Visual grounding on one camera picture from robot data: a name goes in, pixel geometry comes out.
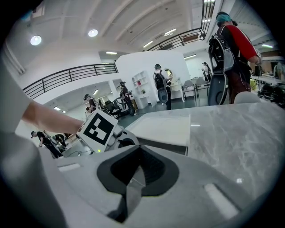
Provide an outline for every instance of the leg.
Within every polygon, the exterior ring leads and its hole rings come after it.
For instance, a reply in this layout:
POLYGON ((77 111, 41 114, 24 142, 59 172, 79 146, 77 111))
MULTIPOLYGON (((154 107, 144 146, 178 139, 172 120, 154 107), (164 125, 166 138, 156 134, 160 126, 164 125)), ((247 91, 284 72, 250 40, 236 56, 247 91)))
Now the leg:
POLYGON ((65 143, 65 141, 64 141, 64 136, 63 135, 60 135, 59 136, 60 138, 61 138, 61 144, 64 146, 64 147, 66 147, 66 143, 65 143))
POLYGON ((240 92, 248 91, 250 92, 250 84, 241 80, 240 75, 235 72, 230 72, 228 76, 228 88, 229 88, 229 98, 230 104, 233 104, 236 98, 236 95, 240 92))
POLYGON ((52 152, 55 158, 59 158, 62 156, 61 153, 53 145, 47 146, 47 148, 50 150, 50 152, 52 152))
POLYGON ((169 87, 166 88, 168 100, 166 102, 166 110, 171 110, 171 89, 169 87))

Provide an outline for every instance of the gray floor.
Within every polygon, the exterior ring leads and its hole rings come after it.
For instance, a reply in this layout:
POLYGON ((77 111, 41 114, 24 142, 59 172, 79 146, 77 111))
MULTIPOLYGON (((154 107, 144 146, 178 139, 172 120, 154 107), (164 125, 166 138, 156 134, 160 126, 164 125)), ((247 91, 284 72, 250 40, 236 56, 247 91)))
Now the gray floor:
MULTIPOLYGON (((208 106, 208 99, 207 99, 207 90, 200 90, 199 91, 200 99, 195 101, 194 97, 187 97, 185 102, 182 102, 182 99, 174 99, 171 101, 172 109, 185 109, 185 108, 193 108, 193 107, 200 107, 200 106, 208 106)), ((119 119, 119 125, 123 127, 129 126, 132 122, 143 116, 145 113, 149 112, 158 112, 166 110, 166 105, 161 105, 158 103, 155 107, 148 105, 144 109, 139 109, 137 111, 137 115, 135 116, 124 116, 119 119)))

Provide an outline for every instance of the white ceiling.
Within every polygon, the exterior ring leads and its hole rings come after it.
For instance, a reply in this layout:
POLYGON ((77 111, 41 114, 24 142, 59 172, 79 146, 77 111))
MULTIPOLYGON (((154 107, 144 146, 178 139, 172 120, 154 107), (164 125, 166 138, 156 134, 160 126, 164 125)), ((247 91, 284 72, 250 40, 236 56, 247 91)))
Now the white ceiling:
MULTIPOLYGON (((169 38, 155 40, 173 28, 174 34, 187 31, 181 1, 189 0, 44 0, 44 15, 18 20, 7 42, 23 66, 30 61, 25 53, 35 57, 50 43, 88 37, 91 29, 98 30, 98 37, 139 51, 151 39, 155 45, 169 38), (34 35, 42 37, 41 45, 30 45, 34 35)), ((191 0, 193 27, 200 27, 202 5, 203 0, 191 0)))
MULTIPOLYGON (((115 84, 116 87, 119 87, 121 80, 116 79, 113 80, 113 83, 115 84)), ((70 111, 86 102, 83 101, 83 98, 86 94, 89 94, 90 96, 94 98, 101 98, 106 95, 111 94, 111 89, 107 81, 97 83, 94 85, 82 87, 80 89, 74 90, 72 92, 66 93, 60 97, 57 97, 54 100, 49 101, 48 103, 45 104, 47 107, 59 107, 61 111, 70 111)))

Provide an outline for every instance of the marble countertop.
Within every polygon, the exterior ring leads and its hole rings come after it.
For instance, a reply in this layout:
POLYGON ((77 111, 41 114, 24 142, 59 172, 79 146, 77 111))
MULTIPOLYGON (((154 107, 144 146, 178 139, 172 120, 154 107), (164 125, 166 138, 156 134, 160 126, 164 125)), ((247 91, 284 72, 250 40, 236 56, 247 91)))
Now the marble countertop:
POLYGON ((283 109, 252 103, 151 112, 126 129, 144 118, 187 115, 191 116, 189 157, 211 165, 254 199, 269 190, 285 158, 283 109))

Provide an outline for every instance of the black metal railing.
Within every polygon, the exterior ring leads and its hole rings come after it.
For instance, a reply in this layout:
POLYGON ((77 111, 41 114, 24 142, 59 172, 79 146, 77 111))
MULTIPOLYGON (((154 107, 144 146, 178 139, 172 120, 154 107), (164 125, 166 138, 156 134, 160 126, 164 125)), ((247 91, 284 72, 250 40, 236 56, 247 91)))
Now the black metal railing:
POLYGON ((23 91, 31 99, 35 99, 43 93, 66 83, 108 73, 118 73, 118 69, 115 64, 107 63, 73 67, 48 75, 30 84, 24 88, 23 91))
POLYGON ((204 40, 206 37, 206 34, 209 29, 209 25, 211 22, 211 17, 213 14, 214 6, 216 1, 209 1, 204 2, 202 6, 202 17, 201 17, 201 27, 195 28, 183 33, 180 33, 178 35, 172 36, 159 44, 151 47, 147 51, 155 51, 155 50, 172 50, 174 48, 184 46, 188 43, 194 42, 194 41, 200 41, 204 40))

